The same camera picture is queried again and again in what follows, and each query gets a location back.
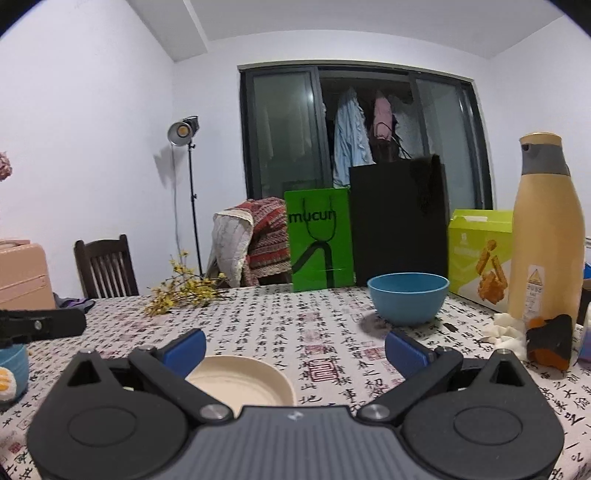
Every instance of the blue cup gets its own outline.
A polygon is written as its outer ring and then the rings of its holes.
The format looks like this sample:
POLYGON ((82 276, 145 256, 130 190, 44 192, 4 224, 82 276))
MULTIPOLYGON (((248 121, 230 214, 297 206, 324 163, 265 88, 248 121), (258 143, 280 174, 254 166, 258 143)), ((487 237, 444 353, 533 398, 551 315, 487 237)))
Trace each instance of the blue cup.
POLYGON ((431 273, 390 273, 368 281, 379 315, 396 326, 433 319, 447 296, 449 280, 431 273))
POLYGON ((0 349, 0 367, 8 368, 17 381, 17 396, 27 389, 29 382, 29 355, 24 345, 0 349))

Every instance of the blue gripper pad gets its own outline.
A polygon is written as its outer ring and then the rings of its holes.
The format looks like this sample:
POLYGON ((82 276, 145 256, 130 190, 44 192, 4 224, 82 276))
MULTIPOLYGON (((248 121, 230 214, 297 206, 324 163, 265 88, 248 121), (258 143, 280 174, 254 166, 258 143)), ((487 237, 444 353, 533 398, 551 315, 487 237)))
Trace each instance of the blue gripper pad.
POLYGON ((411 339, 398 329, 393 329, 384 345, 386 358, 404 378, 409 378, 435 360, 435 353, 411 339))
POLYGON ((181 378, 185 378, 205 358, 207 341, 201 329, 181 335, 156 353, 156 357, 181 378))

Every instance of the tablecloth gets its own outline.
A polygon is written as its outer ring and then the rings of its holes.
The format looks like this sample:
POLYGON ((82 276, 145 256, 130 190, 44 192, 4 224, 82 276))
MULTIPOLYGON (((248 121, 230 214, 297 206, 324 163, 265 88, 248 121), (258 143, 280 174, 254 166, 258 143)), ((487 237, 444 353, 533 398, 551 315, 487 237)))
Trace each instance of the tablecloth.
MULTIPOLYGON (((13 480, 39 479, 25 444, 33 414, 72 356, 97 349, 104 358, 124 356, 141 344, 162 346, 200 327, 207 354, 252 356, 274 365, 291 380, 299 405, 348 404, 357 410, 403 382, 388 363, 388 325, 375 313, 364 288, 292 293, 290 286, 240 288, 204 309, 182 309, 146 318, 147 297, 98 300, 83 336, 31 344, 30 384, 22 400, 0 414, 0 461, 13 480)), ((466 357, 487 358, 492 345, 479 331, 490 310, 450 296, 435 321, 409 330, 427 346, 447 345, 466 357)), ((591 475, 591 368, 567 372, 526 367, 566 432, 551 480, 591 475)))

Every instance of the window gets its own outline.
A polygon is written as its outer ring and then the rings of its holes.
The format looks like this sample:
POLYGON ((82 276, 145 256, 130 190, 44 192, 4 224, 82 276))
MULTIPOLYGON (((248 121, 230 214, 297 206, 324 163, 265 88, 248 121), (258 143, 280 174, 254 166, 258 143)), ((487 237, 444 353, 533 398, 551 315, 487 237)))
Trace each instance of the window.
POLYGON ((393 114, 392 142, 370 142, 373 161, 437 154, 450 210, 492 208, 486 144, 472 84, 451 77, 345 65, 275 66, 242 72, 245 171, 251 198, 333 186, 335 120, 353 89, 369 130, 381 92, 393 114))

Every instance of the yellow-green box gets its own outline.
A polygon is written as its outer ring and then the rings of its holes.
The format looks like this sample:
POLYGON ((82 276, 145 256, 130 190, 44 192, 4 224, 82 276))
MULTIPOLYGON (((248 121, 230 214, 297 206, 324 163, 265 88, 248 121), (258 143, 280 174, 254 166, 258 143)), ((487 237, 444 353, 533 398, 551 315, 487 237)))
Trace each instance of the yellow-green box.
POLYGON ((449 290, 507 311, 513 212, 456 210, 449 224, 449 290))

